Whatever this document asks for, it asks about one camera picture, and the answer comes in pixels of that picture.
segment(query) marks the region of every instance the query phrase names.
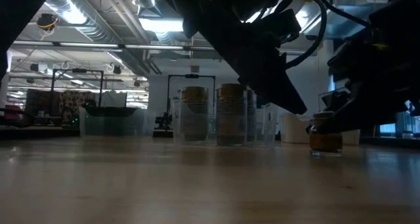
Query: wooden table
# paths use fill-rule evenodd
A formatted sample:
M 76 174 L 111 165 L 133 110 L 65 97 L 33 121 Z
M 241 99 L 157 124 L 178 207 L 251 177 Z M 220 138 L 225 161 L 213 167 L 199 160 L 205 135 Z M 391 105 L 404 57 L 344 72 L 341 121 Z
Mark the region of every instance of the wooden table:
M 311 159 L 170 140 L 50 139 L 0 150 L 0 223 L 420 223 L 420 153 Z

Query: glass jar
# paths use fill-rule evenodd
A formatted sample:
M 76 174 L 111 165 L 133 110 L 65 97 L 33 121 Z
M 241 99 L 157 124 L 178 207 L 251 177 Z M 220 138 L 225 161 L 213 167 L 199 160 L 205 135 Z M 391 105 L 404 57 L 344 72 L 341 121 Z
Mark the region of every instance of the glass jar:
M 343 136 L 341 133 L 318 134 L 318 127 L 332 117 L 333 112 L 314 114 L 309 130 L 309 145 L 311 156 L 341 156 Z

